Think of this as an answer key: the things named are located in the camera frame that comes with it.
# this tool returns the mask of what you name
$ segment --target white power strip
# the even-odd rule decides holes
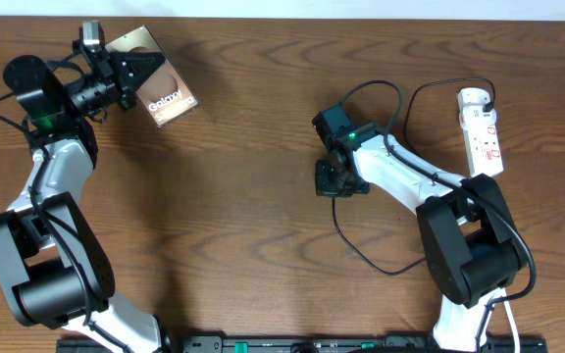
[[[457,94],[459,124],[463,129],[470,176],[500,174],[502,158],[496,131],[496,110],[484,112],[489,93],[480,88],[464,88]]]

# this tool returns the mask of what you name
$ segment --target wooden tabletop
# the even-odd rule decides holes
[[[60,59],[80,18],[0,18],[0,95],[7,62]],[[336,235],[315,195],[325,149],[311,126],[353,86],[485,76],[496,85],[505,172],[496,178],[534,252],[535,291],[512,303],[519,331],[565,352],[565,24],[421,21],[102,19],[112,40],[147,25],[201,101],[163,128],[141,108],[95,126],[97,169],[80,207],[111,260],[117,288],[178,333],[383,335],[431,330],[440,293],[426,266],[371,270]],[[441,168],[468,173],[455,94],[419,95],[409,135]],[[396,97],[357,93],[355,122],[386,124]],[[14,100],[0,112],[19,121]],[[402,124],[395,135],[401,138]],[[23,137],[0,123],[0,213],[31,169]],[[380,266],[423,256],[415,217],[380,189],[338,204],[343,231]],[[517,275],[510,292],[526,284]],[[491,331],[508,333],[502,310]],[[0,289],[0,351],[54,350],[65,332],[24,328]]]

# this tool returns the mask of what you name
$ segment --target white cable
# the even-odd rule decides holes
[[[500,290],[502,296],[507,295],[507,290],[502,288]],[[503,302],[505,306],[505,313],[507,314],[507,321],[509,322],[509,327],[511,328],[511,335],[514,339],[514,353],[520,353],[520,336],[518,335],[518,328],[516,327],[516,321],[514,320],[514,314],[511,312],[511,306],[509,301],[505,300]]]

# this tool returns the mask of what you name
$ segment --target wooden table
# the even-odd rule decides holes
[[[78,18],[0,18],[2,71],[22,54],[71,52]],[[426,266],[382,277],[336,235],[330,200],[315,196],[325,149],[311,126],[356,84],[391,79],[410,97],[422,83],[485,76],[505,172],[496,180],[539,269],[536,290],[513,305],[521,333],[565,352],[565,24],[419,21],[103,19],[111,40],[146,24],[201,100],[158,129],[141,107],[95,126],[97,169],[81,209],[112,262],[117,288],[178,333],[385,334],[430,330],[440,293]],[[468,172],[455,93],[430,88],[410,136],[438,166]],[[346,109],[385,124],[383,88]],[[0,112],[19,120],[14,100]],[[396,126],[400,138],[401,123]],[[0,212],[31,161],[23,137],[0,123]],[[423,255],[413,215],[377,188],[342,200],[345,233],[380,266]],[[510,291],[525,285],[527,271]],[[499,310],[491,328],[508,333]],[[23,328],[0,290],[0,351],[53,351],[61,330]]]

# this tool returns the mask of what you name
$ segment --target white background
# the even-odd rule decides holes
[[[0,15],[565,21],[565,0],[0,0]]]

